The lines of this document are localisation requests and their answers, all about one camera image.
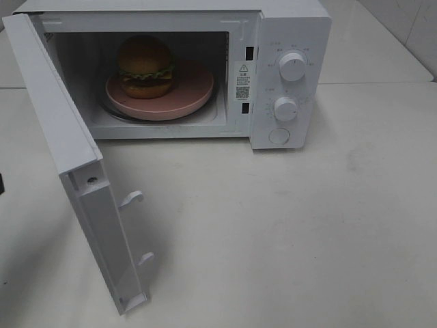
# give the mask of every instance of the sticker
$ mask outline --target sticker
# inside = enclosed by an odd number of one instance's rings
[[[253,80],[255,78],[255,64],[253,61],[235,61],[234,64],[235,99],[250,101],[253,95]]]

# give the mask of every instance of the white countertop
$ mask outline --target white countertop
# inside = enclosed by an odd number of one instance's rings
[[[427,82],[432,75],[358,1],[321,0],[333,18],[320,83]],[[0,32],[0,88],[24,87]]]
[[[307,144],[99,142],[152,302],[118,316],[25,90],[0,90],[0,326],[435,328],[437,85],[321,85]]]

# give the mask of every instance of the plate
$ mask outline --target plate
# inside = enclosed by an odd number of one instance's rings
[[[173,85],[164,96],[153,99],[129,97],[115,74],[106,84],[109,100],[122,113],[140,120],[174,120],[195,112],[211,97],[214,77],[198,61],[180,60],[176,64]]]

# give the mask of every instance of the hamburger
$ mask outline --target hamburger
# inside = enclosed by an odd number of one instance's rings
[[[175,67],[169,48],[151,36],[134,36],[117,54],[120,85],[133,98],[164,96],[173,83]]]

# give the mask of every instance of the open microwave door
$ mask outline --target open microwave door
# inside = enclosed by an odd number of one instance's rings
[[[102,154],[89,133],[44,43],[37,16],[3,19],[27,91],[62,184],[120,314],[147,300],[132,259],[119,210],[141,192],[115,203]]]

